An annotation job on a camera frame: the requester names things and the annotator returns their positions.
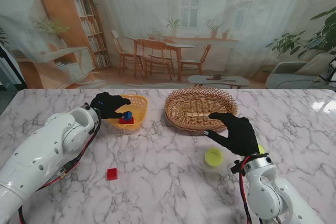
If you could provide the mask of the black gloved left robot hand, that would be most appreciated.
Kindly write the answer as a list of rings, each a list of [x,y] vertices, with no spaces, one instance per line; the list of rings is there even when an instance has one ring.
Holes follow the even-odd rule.
[[[90,106],[98,110],[102,119],[119,119],[123,117],[122,113],[116,110],[124,105],[130,105],[131,101],[120,95],[110,95],[108,92],[99,93],[91,101]]]

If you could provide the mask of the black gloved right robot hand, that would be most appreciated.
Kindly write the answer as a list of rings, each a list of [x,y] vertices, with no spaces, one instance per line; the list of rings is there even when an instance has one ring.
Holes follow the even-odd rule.
[[[212,130],[204,131],[204,135],[239,156],[251,156],[259,152],[255,131],[246,117],[238,118],[231,113],[214,112],[210,119],[220,120],[228,129],[228,137]]]

